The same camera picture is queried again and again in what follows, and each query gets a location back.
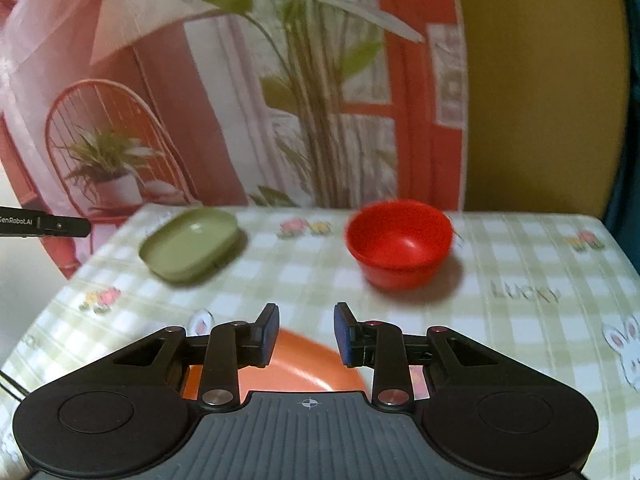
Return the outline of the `orange square plate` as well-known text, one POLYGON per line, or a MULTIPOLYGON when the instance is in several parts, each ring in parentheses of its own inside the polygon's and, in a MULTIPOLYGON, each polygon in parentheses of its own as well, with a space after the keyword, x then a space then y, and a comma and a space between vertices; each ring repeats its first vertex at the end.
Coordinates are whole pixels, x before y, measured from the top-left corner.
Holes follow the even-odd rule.
POLYGON ((240 400, 250 391, 366 390, 358 370, 343 365, 337 351, 290 330, 280 330, 270 363, 265 368, 239 371, 240 400))

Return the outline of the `red bowl far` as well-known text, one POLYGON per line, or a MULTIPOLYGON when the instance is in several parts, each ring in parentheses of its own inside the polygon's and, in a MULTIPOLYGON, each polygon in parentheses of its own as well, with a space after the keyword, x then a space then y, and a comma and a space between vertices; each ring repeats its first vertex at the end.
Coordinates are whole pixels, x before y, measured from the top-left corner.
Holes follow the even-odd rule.
POLYGON ((439 209, 416 200, 386 200, 349 219, 345 245, 373 286, 399 292, 425 286, 448 258, 454 227, 439 209))

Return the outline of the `green square plate far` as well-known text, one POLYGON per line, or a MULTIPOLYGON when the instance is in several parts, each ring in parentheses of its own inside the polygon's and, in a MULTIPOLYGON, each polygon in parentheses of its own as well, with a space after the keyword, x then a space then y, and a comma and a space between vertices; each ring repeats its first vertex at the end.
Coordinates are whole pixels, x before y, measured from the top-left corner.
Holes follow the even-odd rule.
POLYGON ((165 282, 189 283, 207 273, 240 240, 238 219, 231 212, 203 207, 183 211, 149 235, 138 254, 165 282))

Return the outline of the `printed backdrop cloth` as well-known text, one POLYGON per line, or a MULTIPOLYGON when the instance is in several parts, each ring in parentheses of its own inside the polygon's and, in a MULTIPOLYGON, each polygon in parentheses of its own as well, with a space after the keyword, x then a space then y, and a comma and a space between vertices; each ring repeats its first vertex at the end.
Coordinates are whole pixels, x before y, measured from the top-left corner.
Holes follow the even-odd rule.
POLYGON ((88 219, 65 276, 146 204, 464 203, 459 0, 1 0, 1 158, 88 219))

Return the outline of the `green checked tablecloth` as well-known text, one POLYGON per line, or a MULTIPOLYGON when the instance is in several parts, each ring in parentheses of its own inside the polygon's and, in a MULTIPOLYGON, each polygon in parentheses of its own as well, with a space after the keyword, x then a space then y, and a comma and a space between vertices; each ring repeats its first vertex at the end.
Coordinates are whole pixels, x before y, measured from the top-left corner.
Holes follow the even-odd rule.
POLYGON ((602 223, 571 214, 454 214, 454 244, 424 287, 381 292, 346 248, 345 211, 247 208, 247 242, 221 269, 188 286, 154 276, 142 240, 175 211, 135 214, 65 284, 2 360, 23 388, 76 370, 166 325, 194 330, 248 320, 264 304, 281 327, 333 347, 333 308, 407 333, 446 325, 581 391, 600 418, 585 473, 639 474, 639 277, 602 223))

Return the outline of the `teal curtain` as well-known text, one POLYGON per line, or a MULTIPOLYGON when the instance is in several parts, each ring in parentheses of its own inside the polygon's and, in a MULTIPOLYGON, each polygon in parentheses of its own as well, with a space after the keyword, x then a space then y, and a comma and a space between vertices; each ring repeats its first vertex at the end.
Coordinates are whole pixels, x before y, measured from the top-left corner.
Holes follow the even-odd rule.
POLYGON ((629 53, 624 142, 604 224, 639 270, 639 0, 623 0, 629 53))

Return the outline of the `wooden board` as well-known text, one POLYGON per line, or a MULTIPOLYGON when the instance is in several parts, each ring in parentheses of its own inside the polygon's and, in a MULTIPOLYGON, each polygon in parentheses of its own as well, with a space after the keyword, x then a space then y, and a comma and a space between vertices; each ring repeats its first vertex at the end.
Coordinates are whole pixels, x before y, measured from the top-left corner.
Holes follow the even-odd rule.
POLYGON ((469 210, 600 216, 626 122, 623 0, 461 0, 469 210))

